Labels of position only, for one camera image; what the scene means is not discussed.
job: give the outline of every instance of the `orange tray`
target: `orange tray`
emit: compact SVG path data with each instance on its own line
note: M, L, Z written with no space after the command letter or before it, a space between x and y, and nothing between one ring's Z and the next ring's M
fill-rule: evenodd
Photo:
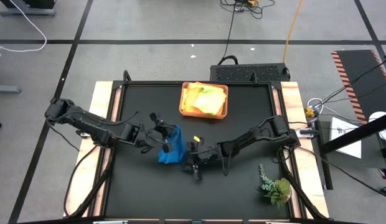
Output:
M216 115L203 113L199 109L197 109L195 112L183 111L182 110L183 89L187 89L187 87L189 85L189 82L184 82L182 84L181 100L179 102L179 112L181 112L181 114L183 116L195 116L195 117L200 117L200 118L224 119L226 117L226 115L228 114L228 86L207 84L207 83L201 83L201 84L209 85L209 86L216 86L216 87L222 88L224 90L224 93L226 94L226 99L225 99L225 103L224 103L224 106L222 107L222 109Z

